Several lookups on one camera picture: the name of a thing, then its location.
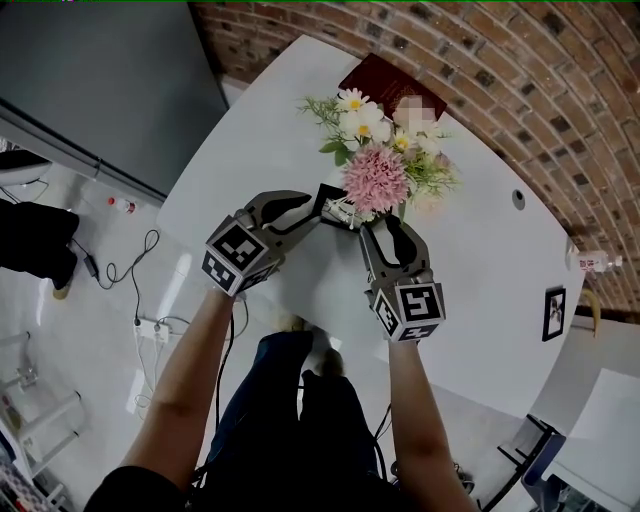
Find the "plastic bottle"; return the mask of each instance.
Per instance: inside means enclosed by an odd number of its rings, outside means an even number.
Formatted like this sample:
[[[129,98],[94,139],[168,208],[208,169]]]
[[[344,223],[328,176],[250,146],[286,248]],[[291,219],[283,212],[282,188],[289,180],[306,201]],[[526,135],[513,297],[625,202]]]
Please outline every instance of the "plastic bottle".
[[[580,252],[578,264],[585,272],[610,272],[614,267],[622,266],[622,256],[610,258],[605,251]]]
[[[121,197],[118,197],[118,198],[110,197],[107,203],[111,206],[115,206],[116,209],[125,213],[133,213],[136,210],[136,203],[132,201],[128,201]]]

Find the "pink flower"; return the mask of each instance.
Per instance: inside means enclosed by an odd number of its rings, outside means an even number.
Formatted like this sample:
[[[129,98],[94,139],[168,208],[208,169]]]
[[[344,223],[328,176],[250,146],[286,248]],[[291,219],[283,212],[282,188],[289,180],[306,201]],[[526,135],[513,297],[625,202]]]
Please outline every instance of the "pink flower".
[[[402,155],[382,144],[358,150],[345,169],[344,190],[360,212],[385,212],[407,199]]]

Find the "small photo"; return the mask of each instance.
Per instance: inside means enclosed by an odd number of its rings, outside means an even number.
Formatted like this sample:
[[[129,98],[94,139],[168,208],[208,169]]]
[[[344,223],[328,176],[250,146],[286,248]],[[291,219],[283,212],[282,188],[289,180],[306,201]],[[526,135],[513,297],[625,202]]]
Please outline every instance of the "small photo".
[[[566,293],[567,291],[564,288],[555,288],[547,291],[544,303],[542,341],[548,341],[562,334]]]

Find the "sneaker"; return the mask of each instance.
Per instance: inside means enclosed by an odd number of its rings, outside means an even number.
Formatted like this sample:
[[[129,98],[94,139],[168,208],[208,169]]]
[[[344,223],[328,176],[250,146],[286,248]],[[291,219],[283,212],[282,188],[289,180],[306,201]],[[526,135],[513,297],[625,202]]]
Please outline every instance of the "sneaker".
[[[59,290],[53,289],[53,298],[57,300],[64,300],[69,295],[69,289],[71,288],[71,283],[67,283],[66,286],[60,288]]]

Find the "white table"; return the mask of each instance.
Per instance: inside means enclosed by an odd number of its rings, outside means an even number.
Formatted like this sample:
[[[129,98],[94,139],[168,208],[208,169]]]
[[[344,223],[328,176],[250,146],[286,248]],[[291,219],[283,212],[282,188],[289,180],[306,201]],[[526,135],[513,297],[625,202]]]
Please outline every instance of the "white table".
[[[296,106],[305,95],[335,95],[358,62],[309,37],[298,39],[202,144],[162,207],[160,227],[200,260],[224,216],[259,192],[315,195],[334,171],[333,156],[318,152],[324,133]],[[447,312],[420,351],[434,384],[524,417],[564,341],[541,341],[545,290],[567,289],[567,330],[583,275],[575,264],[568,269],[567,235],[525,183],[448,114],[441,124],[454,135],[443,150],[464,184],[435,213],[407,212],[429,246]],[[515,189],[526,198],[523,211],[513,205]],[[357,238],[321,225],[289,254],[282,272],[255,290],[357,344],[363,357],[385,357],[366,288]]]

